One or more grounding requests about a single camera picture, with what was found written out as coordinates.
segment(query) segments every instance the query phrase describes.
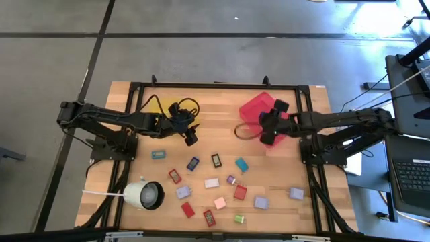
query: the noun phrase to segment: red block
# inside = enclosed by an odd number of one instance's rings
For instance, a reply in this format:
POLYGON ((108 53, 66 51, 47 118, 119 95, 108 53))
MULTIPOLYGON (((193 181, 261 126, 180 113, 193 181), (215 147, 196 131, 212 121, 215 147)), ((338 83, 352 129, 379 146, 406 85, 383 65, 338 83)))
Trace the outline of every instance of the red block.
POLYGON ((204 219, 206 219, 206 222, 208 223, 209 227, 216 224, 214 215, 212 214, 212 212, 210 212, 210 210, 203 212, 203 215, 204 215, 204 219))
POLYGON ((173 169, 169 172, 170 177, 172 178, 173 182, 175 182, 175 184, 178 184, 180 181, 182 181, 182 178, 179 176, 179 173, 173 169))
POLYGON ((191 208, 191 205, 189 205, 188 202, 182 204, 181 207, 185 215, 187 215, 187 218, 191 218, 195 214, 193 208, 191 208))
POLYGON ((244 200, 245 195, 247 194, 247 190, 248 188, 241 185, 237 185, 236 191, 234 192, 234 197, 240 200, 244 200))

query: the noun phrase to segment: purple block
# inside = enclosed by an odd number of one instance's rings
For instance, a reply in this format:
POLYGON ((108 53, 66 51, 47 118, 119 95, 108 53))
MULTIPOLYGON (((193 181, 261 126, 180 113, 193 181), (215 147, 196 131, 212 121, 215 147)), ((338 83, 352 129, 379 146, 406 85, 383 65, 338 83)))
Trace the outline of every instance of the purple block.
POLYGON ((256 196, 254 207, 267 210, 269 208, 269 200, 267 198, 264 198, 264 197, 256 196))
POLYGON ((229 175, 227 178, 227 182, 230 184, 234 184, 234 182, 236 181, 236 178, 234 178, 232 175, 229 175))

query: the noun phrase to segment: cube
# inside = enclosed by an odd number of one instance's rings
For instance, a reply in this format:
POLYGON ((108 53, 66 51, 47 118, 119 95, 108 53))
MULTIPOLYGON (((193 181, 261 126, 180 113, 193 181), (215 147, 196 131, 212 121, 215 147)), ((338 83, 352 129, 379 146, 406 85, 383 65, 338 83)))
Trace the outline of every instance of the cube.
POLYGON ((236 191, 234 192, 234 197, 239 200, 244 200, 245 195, 247 194, 247 188, 241 185, 237 185, 236 191))
POLYGON ((254 207, 267 210, 269 208, 269 200, 261 196, 256 196, 254 207))
POLYGON ((220 197, 214 201, 216 209, 220 210, 226 206, 226 200, 223 197, 220 197))
POLYGON ((304 191, 300 188, 290 188, 290 198, 303 200, 304 191))

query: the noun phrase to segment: desk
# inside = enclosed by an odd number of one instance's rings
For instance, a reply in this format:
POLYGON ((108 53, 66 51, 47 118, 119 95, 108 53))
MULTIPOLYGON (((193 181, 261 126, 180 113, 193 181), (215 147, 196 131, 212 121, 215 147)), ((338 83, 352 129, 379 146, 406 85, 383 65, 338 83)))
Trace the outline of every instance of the desk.
MULTIPOLYGON (((106 108, 124 111, 128 97, 130 82, 113 82, 106 108)), ((128 182, 138 181, 140 176, 146 180, 159 182, 165 190, 163 204, 156 210, 138 210, 124 204, 120 228, 158 231, 223 231, 223 232, 267 232, 267 233, 315 233, 314 218, 306 168, 300 159, 298 139, 286 137, 280 144, 270 149, 258 140, 243 141, 234 136, 234 127, 241 122, 239 107, 261 93, 257 89, 198 89, 198 88, 152 88, 144 89, 144 102, 157 94, 161 99, 176 98, 177 100, 192 97, 200 104, 197 129, 199 141, 187 147, 183 139, 172 136, 163 140, 139 137, 139 148, 135 160, 131 163, 128 182), (152 160, 151 151, 165 149, 167 158, 152 160), (222 167, 215 169, 210 155, 218 153, 222 167), (200 159, 193 172, 185 167, 192 157, 200 159), (242 157, 249 165, 249 170, 241 175, 235 160, 242 157), (182 181, 175 185, 168 172, 176 169, 182 181), (233 198, 235 186, 227 183, 228 175, 235 176, 248 188, 244 201, 233 198), (219 188, 204 188, 204 180, 217 177, 219 188), (189 185, 192 195, 179 200, 176 189, 189 185), (303 201, 288 198, 287 189, 303 188, 303 201), (216 210, 214 200, 224 196, 227 206, 216 210), (265 196, 269 199, 268 210, 253 208, 254 197, 265 196), (196 212, 186 218, 181 205, 189 202, 196 212), (203 211, 210 209, 216 225, 208 227, 203 211), (245 216, 246 223, 234 222, 234 215, 245 216)), ((297 112, 296 99, 293 91, 267 90, 272 97, 290 103, 289 112, 297 112)), ((325 87, 310 87, 312 105, 315 111, 330 112, 329 100, 325 87)), ((112 170, 111 161, 102 161, 89 171, 85 189, 106 191, 112 170)), ((335 166, 325 166, 329 195, 335 208, 347 221, 349 226, 357 230, 347 180, 343 171, 335 166)), ((83 194, 79 207, 76 225, 82 225, 96 211, 104 196, 83 194)), ((319 201, 322 226, 327 230, 327 220, 323 204, 319 201)), ((111 207, 109 225, 114 219, 115 202, 111 207)))

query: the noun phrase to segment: gray floor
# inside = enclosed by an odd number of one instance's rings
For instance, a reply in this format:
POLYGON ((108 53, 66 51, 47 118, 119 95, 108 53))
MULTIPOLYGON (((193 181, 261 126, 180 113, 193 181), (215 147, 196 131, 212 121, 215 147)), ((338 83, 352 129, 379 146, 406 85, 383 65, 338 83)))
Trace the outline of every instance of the gray floor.
MULTIPOLYGON (((117 1, 108 32, 288 32, 407 34, 404 1, 312 3, 290 1, 117 1)), ((98 32, 108 1, 0 2, 0 32, 98 32)), ((424 36, 430 21, 413 23, 424 36)), ((0 146, 26 153, 24 163, 0 163, 0 234, 30 230, 62 133, 55 123, 62 100, 76 98, 94 39, 0 39, 0 146)), ((404 54, 409 41, 328 39, 105 39, 87 101, 104 105, 111 81, 272 83, 326 85, 332 111, 362 92, 360 85, 385 74, 384 57, 404 54)), ((371 93, 348 108, 357 107, 371 93)), ((89 137, 84 132, 77 136, 89 137)), ((89 149, 73 142, 47 228, 73 226, 89 149)), ((379 195, 351 188, 360 231, 399 239, 430 240, 423 225, 386 211, 379 195)))

